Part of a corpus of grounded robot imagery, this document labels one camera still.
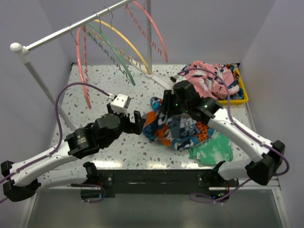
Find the blue orange patterned shorts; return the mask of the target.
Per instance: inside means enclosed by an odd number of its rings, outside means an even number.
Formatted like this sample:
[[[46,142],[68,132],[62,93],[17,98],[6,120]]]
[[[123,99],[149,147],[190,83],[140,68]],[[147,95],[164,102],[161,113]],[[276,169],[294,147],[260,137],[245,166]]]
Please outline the blue orange patterned shorts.
[[[209,141],[214,129],[193,120],[187,114],[167,115],[160,111],[162,99],[152,97],[152,110],[144,115],[142,133],[150,141],[159,141],[176,151],[186,150]]]

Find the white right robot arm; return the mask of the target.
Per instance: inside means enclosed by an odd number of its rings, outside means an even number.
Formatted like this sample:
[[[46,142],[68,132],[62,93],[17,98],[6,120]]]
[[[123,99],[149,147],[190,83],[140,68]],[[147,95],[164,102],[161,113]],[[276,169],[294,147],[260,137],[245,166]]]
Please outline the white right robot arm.
[[[204,179],[218,187],[237,178],[249,178],[265,186],[282,164],[285,145],[280,140],[272,142],[247,128],[218,101],[200,97],[189,81],[180,81],[164,91],[161,112],[188,114],[193,120],[226,136],[247,154],[246,160],[221,161],[205,173]]]

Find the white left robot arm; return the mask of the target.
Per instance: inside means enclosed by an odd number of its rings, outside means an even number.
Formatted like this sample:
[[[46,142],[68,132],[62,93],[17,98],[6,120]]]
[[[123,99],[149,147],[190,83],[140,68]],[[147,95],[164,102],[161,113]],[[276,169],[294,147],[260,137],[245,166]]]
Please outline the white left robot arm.
[[[131,122],[129,114],[115,113],[109,104],[107,109],[107,114],[76,129],[41,154],[23,162],[3,162],[0,168],[5,197],[18,202],[31,198],[40,190],[60,185],[98,186],[101,177],[93,162],[66,170],[58,167],[108,148],[122,133],[141,134],[145,119],[139,111],[134,111],[134,122]]]

